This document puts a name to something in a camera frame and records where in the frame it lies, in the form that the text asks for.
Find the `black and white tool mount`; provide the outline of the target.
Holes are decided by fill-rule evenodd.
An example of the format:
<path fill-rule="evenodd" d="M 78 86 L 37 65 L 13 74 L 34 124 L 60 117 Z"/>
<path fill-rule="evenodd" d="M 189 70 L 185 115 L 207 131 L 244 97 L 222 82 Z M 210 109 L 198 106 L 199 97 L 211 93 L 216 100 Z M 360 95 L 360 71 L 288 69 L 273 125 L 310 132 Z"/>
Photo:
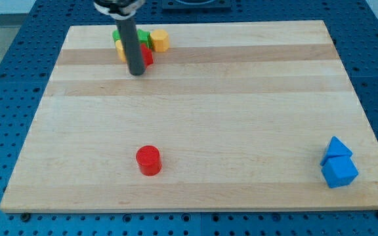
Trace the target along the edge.
<path fill-rule="evenodd" d="M 145 0 L 94 0 L 94 7 L 105 15 L 131 16 L 145 2 Z"/>

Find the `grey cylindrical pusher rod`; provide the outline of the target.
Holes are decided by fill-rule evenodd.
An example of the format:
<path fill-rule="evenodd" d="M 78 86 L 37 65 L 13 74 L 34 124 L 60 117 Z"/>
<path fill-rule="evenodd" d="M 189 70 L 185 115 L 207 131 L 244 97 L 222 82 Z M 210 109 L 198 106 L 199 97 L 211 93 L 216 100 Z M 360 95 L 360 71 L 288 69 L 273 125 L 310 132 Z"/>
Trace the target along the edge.
<path fill-rule="evenodd" d="M 146 67 L 134 18 L 129 17 L 125 20 L 116 20 L 115 23 L 121 37 L 130 74 L 134 76 L 142 75 Z"/>

